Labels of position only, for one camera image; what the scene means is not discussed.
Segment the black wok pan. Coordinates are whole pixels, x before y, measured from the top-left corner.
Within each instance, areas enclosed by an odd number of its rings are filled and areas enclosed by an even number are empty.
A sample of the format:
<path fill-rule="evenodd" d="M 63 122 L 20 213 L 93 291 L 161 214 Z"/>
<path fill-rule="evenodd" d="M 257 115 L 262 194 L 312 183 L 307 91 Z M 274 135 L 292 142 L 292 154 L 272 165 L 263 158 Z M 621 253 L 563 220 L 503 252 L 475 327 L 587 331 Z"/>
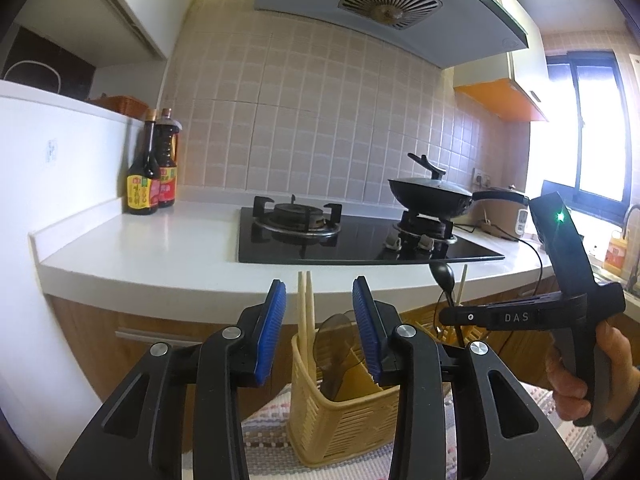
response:
<path fill-rule="evenodd" d="M 502 188 L 470 192 L 447 181 L 425 178 L 390 179 L 388 184 L 393 196 L 407 210 L 442 220 L 462 216 L 480 200 L 505 200 L 528 205 L 524 194 Z"/>

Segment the rice cooker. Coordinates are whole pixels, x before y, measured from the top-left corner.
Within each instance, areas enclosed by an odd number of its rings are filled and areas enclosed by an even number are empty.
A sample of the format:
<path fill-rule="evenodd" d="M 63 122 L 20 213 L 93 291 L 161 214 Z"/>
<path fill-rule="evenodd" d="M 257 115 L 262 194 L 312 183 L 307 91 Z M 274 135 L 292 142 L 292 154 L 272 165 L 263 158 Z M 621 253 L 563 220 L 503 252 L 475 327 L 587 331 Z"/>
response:
<path fill-rule="evenodd" d="M 480 201 L 480 228 L 496 237 L 521 238 L 525 233 L 529 216 L 529 199 L 510 188 L 488 188 L 474 194 Z"/>

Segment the range hood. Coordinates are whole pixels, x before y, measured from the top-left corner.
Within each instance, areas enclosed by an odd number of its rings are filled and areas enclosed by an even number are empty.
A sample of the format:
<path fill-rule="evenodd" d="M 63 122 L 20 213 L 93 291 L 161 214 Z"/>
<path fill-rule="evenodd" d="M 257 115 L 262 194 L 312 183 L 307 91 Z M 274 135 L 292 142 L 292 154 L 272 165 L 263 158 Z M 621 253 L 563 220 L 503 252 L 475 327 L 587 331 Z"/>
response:
<path fill-rule="evenodd" d="M 439 68 L 528 46 L 524 28 L 496 0 L 255 0 L 254 6 L 362 32 Z"/>

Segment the red label sauce bottle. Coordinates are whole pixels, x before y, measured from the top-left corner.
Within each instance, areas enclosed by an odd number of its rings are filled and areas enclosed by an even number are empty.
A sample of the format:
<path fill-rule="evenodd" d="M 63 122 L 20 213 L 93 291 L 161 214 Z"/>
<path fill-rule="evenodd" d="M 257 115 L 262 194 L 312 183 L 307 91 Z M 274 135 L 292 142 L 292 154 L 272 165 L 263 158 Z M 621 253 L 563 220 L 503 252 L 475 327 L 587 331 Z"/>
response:
<path fill-rule="evenodd" d="M 160 195 L 158 206 L 171 207 L 176 200 L 178 181 L 178 141 L 182 130 L 180 122 L 172 118 L 172 110 L 165 107 L 156 123 L 157 142 L 155 157 L 160 167 Z"/>

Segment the wooden chopstick in basket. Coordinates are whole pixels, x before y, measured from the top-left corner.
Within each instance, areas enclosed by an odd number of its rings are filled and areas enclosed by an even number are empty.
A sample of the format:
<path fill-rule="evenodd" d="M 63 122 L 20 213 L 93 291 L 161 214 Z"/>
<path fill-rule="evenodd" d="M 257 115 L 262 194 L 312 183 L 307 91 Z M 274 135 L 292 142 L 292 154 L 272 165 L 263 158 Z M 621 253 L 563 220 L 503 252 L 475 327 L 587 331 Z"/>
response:
<path fill-rule="evenodd" d="M 298 307 L 298 351 L 302 359 L 304 369 L 309 376 L 311 368 L 309 366 L 308 356 L 308 328 L 307 328 L 307 271 L 298 272 L 297 283 L 297 307 Z"/>

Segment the window frame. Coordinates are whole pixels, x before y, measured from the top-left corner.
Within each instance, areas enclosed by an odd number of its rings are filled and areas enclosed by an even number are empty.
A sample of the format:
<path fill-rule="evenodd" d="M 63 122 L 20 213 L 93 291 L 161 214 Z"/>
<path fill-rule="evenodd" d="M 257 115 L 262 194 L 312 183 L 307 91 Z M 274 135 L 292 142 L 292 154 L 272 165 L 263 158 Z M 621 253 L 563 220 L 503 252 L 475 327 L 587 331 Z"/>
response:
<path fill-rule="evenodd" d="M 574 51 L 548 58 L 549 139 L 542 189 L 571 207 L 620 214 L 630 202 L 630 125 L 615 54 Z"/>

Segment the dark soy sauce bottle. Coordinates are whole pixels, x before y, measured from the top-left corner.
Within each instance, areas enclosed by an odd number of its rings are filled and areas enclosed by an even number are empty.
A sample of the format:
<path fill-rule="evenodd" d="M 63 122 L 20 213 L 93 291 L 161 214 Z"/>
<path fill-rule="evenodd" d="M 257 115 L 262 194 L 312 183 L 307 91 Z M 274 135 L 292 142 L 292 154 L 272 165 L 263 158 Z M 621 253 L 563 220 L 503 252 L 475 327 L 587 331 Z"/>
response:
<path fill-rule="evenodd" d="M 154 153 L 156 121 L 157 110 L 150 108 L 144 122 L 142 149 L 127 172 L 127 210 L 137 216 L 155 214 L 158 209 L 160 166 Z"/>

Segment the orange upper cabinet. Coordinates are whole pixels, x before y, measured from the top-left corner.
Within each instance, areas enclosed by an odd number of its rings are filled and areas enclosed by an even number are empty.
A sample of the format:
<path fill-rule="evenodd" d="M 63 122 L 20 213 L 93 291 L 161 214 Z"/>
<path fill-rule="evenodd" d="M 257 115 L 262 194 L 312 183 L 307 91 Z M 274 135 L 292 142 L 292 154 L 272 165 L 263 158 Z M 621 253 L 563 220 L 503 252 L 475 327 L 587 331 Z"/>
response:
<path fill-rule="evenodd" d="M 542 122 L 549 74 L 540 30 L 518 0 L 496 1 L 524 28 L 528 47 L 456 66 L 454 90 L 505 122 Z"/>

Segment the black gas stove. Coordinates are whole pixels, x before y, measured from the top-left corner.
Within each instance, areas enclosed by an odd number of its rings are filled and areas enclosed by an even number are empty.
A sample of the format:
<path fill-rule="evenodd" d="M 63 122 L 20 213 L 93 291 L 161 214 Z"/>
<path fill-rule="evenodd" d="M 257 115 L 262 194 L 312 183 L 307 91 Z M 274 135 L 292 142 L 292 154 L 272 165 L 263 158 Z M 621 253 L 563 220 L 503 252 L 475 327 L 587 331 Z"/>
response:
<path fill-rule="evenodd" d="M 277 203 L 256 196 L 240 214 L 242 263 L 385 266 L 431 261 L 469 263 L 504 255 L 454 235 L 454 225 L 405 211 L 399 220 L 348 216 L 343 206 L 322 207 L 291 197 Z"/>

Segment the yellow plastic utensil basket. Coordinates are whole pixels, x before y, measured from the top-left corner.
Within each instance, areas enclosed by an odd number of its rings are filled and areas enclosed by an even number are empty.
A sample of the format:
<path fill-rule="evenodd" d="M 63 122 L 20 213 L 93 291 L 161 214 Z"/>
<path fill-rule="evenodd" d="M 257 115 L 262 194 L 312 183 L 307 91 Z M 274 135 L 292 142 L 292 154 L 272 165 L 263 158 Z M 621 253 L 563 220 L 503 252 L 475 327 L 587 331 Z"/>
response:
<path fill-rule="evenodd" d="M 383 389 L 373 382 L 360 351 L 349 356 L 352 368 L 330 401 L 304 367 L 296 337 L 291 346 L 288 437 L 302 464 L 320 467 L 350 460 L 394 440 L 399 388 Z"/>

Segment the short wooden chopstick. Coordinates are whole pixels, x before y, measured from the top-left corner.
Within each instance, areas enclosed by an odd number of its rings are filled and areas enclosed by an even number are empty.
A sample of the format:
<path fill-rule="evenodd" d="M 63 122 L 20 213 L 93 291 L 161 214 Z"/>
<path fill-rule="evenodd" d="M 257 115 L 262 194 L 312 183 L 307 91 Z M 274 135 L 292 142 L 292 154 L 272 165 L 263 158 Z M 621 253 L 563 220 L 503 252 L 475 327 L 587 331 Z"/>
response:
<path fill-rule="evenodd" d="M 462 270 L 461 281 L 460 281 L 459 287 L 458 287 L 458 294 L 457 294 L 457 298 L 456 298 L 457 307 L 462 306 L 462 296 L 463 296 L 463 292 L 464 292 L 464 288 L 465 288 L 466 278 L 468 277 L 468 270 L 469 270 L 469 265 L 467 263 L 465 263 L 465 265 L 463 267 L 463 270 Z"/>

